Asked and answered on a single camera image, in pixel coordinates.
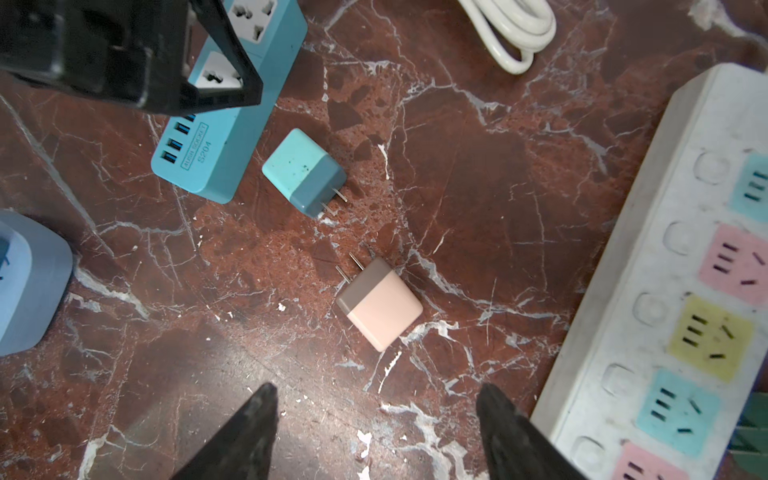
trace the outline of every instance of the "power cord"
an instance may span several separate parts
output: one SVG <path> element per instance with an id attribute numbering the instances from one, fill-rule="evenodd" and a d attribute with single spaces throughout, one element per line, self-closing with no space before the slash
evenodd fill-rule
<path id="1" fill-rule="evenodd" d="M 472 20 L 493 58 L 511 74 L 531 67 L 533 54 L 544 49 L 554 37 L 557 22 L 546 0 L 458 0 Z M 521 60 L 512 57 L 491 30 L 520 49 Z"/>

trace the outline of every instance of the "socket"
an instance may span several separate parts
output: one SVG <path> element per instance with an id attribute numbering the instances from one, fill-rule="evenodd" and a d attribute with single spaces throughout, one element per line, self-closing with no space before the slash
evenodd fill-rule
<path id="1" fill-rule="evenodd" d="M 688 480 L 688 474 L 632 442 L 625 442 L 611 480 Z"/>
<path id="2" fill-rule="evenodd" d="M 728 206 L 745 217 L 768 222 L 768 156 L 752 153 L 741 169 Z"/>
<path id="3" fill-rule="evenodd" d="M 768 300 L 768 243 L 721 224 L 699 270 L 702 283 L 753 306 Z"/>
<path id="4" fill-rule="evenodd" d="M 225 0 L 224 8 L 264 83 L 261 104 L 173 117 L 152 156 L 158 177 L 220 204 L 234 197 L 307 30 L 296 0 Z M 190 79 L 198 88 L 238 88 L 234 72 L 208 38 Z"/>
<path id="5" fill-rule="evenodd" d="M 659 369 L 635 425 L 656 440 L 696 457 L 719 410 L 720 399 L 715 395 Z"/>
<path id="6" fill-rule="evenodd" d="M 690 295 L 667 353 L 729 383 L 741 365 L 753 331 L 749 320 Z"/>

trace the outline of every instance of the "marble surface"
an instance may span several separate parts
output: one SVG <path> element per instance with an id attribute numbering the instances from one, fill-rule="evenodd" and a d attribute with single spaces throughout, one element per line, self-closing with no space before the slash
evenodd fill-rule
<path id="1" fill-rule="evenodd" d="M 227 205 L 152 174 L 165 118 L 0 75 L 0 207 L 78 264 L 42 342 L 0 359 L 0 478 L 167 478 L 267 380 L 271 478 L 482 476 L 479 386 L 532 410 L 671 93 L 768 60 L 762 1 L 551 3 L 554 41 L 513 77 L 458 2 L 303 2 L 309 34 Z M 349 173 L 337 217 L 305 218 L 260 173 L 294 127 Z M 333 302 L 348 252 L 425 304 L 382 355 Z"/>

